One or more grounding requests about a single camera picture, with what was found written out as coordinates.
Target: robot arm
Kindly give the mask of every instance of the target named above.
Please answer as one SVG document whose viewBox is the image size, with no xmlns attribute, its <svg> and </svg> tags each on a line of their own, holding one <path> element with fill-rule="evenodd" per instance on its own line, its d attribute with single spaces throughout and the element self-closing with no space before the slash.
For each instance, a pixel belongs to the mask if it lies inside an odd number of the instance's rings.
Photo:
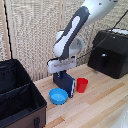
<svg viewBox="0 0 128 128">
<path fill-rule="evenodd" d="M 76 11 L 64 31 L 57 33 L 56 43 L 53 52 L 56 59 L 48 62 L 48 72 L 68 70 L 76 67 L 76 56 L 85 48 L 83 39 L 75 36 L 82 28 L 106 16 L 119 0 L 85 0 L 82 6 Z"/>
<path fill-rule="evenodd" d="M 65 60 L 70 56 L 70 45 L 81 29 L 81 27 L 106 16 L 119 0 L 85 0 L 82 6 L 76 11 L 69 24 L 62 32 L 60 38 L 54 45 L 54 54 L 59 60 Z"/>
</svg>

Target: black bin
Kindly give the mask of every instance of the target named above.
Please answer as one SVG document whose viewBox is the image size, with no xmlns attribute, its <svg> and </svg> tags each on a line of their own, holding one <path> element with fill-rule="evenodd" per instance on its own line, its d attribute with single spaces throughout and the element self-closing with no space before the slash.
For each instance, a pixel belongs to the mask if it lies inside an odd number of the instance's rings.
<svg viewBox="0 0 128 128">
<path fill-rule="evenodd" d="M 0 128 L 43 128 L 46 106 L 18 60 L 0 62 Z"/>
<path fill-rule="evenodd" d="M 93 41 L 95 48 L 109 30 L 99 31 Z M 112 32 L 92 51 L 88 66 L 112 78 L 119 79 L 128 73 L 128 36 Z"/>
</svg>

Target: beige wall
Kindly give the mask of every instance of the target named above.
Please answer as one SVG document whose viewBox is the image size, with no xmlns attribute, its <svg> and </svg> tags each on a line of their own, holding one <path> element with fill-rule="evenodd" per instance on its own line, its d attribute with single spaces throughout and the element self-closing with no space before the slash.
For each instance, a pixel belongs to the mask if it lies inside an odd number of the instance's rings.
<svg viewBox="0 0 128 128">
<path fill-rule="evenodd" d="M 66 27 L 75 11 L 84 0 L 5 0 L 9 21 L 13 57 L 20 60 L 33 81 L 49 76 L 47 61 L 54 58 L 53 45 L 56 32 Z M 128 8 L 127 0 L 120 0 L 105 18 L 88 27 L 83 27 L 77 36 L 86 42 L 86 49 L 77 57 L 92 49 L 92 41 L 99 30 L 111 28 Z M 117 26 L 128 29 L 128 16 Z M 5 37 L 0 18 L 0 37 Z M 7 59 L 7 43 L 0 40 L 0 60 Z M 89 55 L 78 60 L 86 63 Z"/>
</svg>

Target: red cup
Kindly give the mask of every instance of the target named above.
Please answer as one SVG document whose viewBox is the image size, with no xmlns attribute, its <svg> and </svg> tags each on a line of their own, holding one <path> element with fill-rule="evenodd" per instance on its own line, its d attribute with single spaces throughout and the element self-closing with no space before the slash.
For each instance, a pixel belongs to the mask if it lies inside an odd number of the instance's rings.
<svg viewBox="0 0 128 128">
<path fill-rule="evenodd" d="M 79 93 L 84 93 L 85 89 L 87 87 L 88 84 L 88 80 L 85 78 L 78 78 L 77 79 L 77 86 L 76 86 L 76 90 Z"/>
</svg>

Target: bowl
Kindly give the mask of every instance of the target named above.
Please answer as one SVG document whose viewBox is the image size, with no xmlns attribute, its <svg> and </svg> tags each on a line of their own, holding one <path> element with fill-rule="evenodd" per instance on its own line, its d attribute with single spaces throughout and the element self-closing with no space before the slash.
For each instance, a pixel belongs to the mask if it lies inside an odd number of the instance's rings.
<svg viewBox="0 0 128 128">
<path fill-rule="evenodd" d="M 54 88 L 49 92 L 50 100 L 53 104 L 62 105 L 68 98 L 68 93 L 60 88 Z"/>
</svg>

